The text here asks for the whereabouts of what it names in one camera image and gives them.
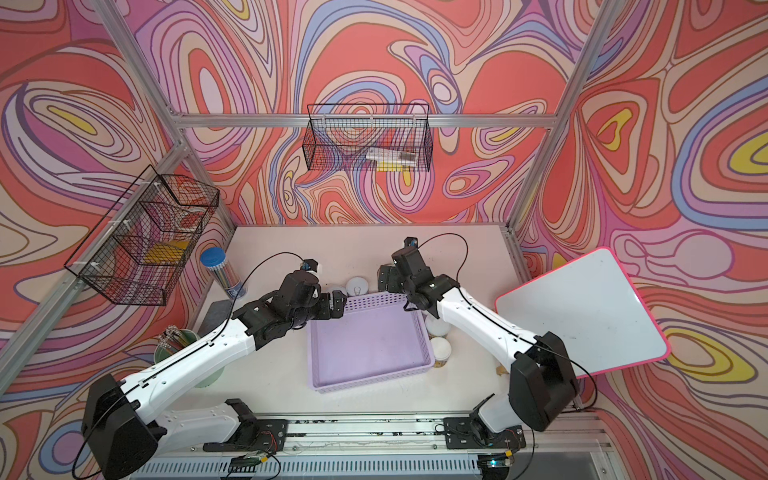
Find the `orange can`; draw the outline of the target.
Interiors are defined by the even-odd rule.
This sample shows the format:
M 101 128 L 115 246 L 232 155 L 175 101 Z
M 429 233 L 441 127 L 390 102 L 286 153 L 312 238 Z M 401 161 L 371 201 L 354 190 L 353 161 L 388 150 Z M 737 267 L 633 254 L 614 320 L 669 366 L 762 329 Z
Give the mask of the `orange can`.
M 442 368 L 450 359 L 452 346 L 444 337 L 433 337 L 430 339 L 430 345 L 434 356 L 434 368 Z
M 448 324 L 443 320 L 434 318 L 431 315 L 425 316 L 424 324 L 430 338 L 435 338 L 435 337 L 445 338 L 452 329 L 452 326 L 450 324 Z

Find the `lilac plastic basket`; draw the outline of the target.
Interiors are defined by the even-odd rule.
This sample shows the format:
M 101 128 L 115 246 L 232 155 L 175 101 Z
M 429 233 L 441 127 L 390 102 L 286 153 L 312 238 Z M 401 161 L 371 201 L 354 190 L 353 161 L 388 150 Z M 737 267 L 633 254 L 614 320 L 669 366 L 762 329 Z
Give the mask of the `lilac plastic basket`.
M 403 294 L 347 300 L 344 315 L 308 326 L 309 386 L 330 393 L 422 374 L 435 362 L 423 312 Z

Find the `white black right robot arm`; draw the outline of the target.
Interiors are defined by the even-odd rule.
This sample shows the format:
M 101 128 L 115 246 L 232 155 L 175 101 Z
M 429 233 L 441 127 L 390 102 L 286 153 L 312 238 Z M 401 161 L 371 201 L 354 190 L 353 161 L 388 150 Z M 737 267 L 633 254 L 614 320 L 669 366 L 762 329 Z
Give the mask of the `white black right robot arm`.
M 508 392 L 490 395 L 467 416 L 462 432 L 476 443 L 491 447 L 523 425 L 543 432 L 576 398 L 573 363 L 559 336 L 525 330 L 478 302 L 458 280 L 434 275 L 416 246 L 394 252 L 392 266 L 408 307 L 463 331 L 508 372 Z

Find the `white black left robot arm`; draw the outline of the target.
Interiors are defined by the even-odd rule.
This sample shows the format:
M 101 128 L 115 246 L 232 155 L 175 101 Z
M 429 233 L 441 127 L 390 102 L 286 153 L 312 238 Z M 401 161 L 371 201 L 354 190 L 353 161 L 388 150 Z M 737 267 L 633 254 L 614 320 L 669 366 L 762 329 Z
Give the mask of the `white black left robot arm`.
M 111 374 L 97 379 L 87 393 L 81 433 L 101 475 L 129 476 L 174 437 L 159 419 L 187 391 L 310 321 L 342 318 L 347 299 L 341 291 L 323 291 L 313 272 L 295 270 L 277 290 L 242 305 L 181 352 L 122 380 Z

